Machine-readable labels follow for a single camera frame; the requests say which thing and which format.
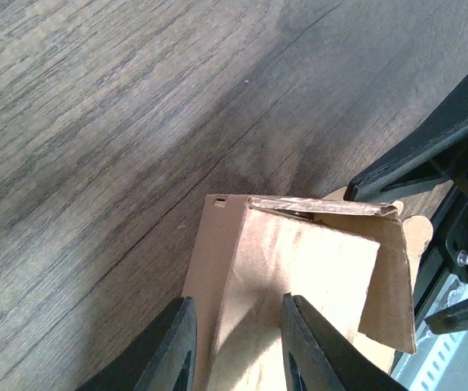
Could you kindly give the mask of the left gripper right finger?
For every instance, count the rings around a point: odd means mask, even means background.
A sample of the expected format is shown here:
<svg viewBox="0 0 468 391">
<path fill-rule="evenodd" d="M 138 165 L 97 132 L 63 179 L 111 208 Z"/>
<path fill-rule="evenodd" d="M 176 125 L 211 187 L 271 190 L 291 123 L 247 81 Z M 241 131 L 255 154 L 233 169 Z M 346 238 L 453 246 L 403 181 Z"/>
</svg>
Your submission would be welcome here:
<svg viewBox="0 0 468 391">
<path fill-rule="evenodd" d="M 280 329 L 288 390 L 404 389 L 300 295 L 283 296 Z"/>
</svg>

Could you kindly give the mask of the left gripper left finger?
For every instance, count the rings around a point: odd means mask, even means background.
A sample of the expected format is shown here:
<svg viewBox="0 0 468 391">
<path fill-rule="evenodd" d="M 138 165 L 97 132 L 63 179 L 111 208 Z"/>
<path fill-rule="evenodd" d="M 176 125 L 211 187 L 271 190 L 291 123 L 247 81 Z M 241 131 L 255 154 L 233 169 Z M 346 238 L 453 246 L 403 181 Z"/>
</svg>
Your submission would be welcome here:
<svg viewBox="0 0 468 391">
<path fill-rule="evenodd" d="M 196 366 L 196 309 L 177 297 L 80 390 L 191 390 Z"/>
</svg>

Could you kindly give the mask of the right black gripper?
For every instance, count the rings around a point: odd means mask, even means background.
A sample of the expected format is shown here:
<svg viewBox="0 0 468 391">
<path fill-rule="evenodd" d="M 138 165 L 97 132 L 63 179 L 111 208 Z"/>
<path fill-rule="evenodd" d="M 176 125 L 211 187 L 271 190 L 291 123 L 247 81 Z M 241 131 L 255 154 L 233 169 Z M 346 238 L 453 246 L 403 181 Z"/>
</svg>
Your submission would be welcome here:
<svg viewBox="0 0 468 391">
<path fill-rule="evenodd" d="M 432 218 L 432 254 L 468 283 L 468 74 L 406 138 L 357 174 L 343 199 L 391 202 L 452 187 Z M 468 299 L 425 318 L 436 335 L 468 331 Z"/>
</svg>

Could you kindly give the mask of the cardboard box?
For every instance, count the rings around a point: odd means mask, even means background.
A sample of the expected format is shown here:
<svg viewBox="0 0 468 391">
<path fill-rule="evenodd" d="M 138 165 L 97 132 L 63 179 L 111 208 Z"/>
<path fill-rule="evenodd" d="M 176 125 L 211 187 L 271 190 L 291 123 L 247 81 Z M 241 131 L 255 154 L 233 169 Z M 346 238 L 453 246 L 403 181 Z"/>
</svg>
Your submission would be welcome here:
<svg viewBox="0 0 468 391">
<path fill-rule="evenodd" d="M 208 195 L 183 294 L 196 307 L 196 390 L 283 390 L 285 294 L 305 297 L 383 371 L 417 350 L 413 289 L 433 235 L 403 205 Z"/>
</svg>

